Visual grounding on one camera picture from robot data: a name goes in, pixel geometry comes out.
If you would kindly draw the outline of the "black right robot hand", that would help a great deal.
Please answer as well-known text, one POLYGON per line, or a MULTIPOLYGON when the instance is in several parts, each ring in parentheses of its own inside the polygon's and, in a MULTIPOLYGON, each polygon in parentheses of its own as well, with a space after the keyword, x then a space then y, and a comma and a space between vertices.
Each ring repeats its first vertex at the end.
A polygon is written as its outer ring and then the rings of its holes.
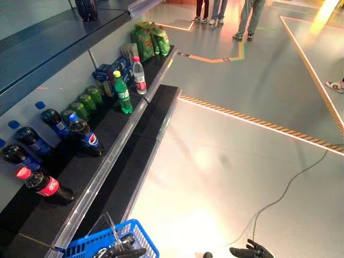
POLYGON ((275 258, 271 251, 252 239, 247 239, 246 248, 230 247, 229 251, 235 257, 241 258, 275 258))

